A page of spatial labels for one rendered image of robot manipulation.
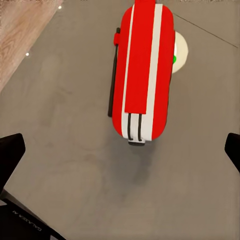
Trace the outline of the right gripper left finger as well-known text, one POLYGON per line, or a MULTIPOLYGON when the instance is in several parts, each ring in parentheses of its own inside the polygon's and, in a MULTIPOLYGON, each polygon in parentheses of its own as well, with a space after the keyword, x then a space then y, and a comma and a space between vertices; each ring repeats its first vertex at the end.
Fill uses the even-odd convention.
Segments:
POLYGON ((0 193, 25 153, 21 133, 0 138, 0 193))

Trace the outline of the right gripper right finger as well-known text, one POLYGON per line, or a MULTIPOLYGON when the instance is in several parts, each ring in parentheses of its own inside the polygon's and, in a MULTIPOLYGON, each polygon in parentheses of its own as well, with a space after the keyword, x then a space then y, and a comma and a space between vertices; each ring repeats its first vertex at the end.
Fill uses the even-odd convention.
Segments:
POLYGON ((229 133, 225 143, 225 152, 240 172, 240 135, 229 133))

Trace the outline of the radio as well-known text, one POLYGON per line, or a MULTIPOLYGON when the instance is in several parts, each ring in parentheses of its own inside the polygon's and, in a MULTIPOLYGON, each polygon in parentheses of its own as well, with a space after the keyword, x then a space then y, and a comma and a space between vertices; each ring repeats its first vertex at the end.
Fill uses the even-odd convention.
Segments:
POLYGON ((171 11, 156 0, 135 0, 116 29, 108 117, 129 145, 144 146, 166 126, 175 37, 171 11))

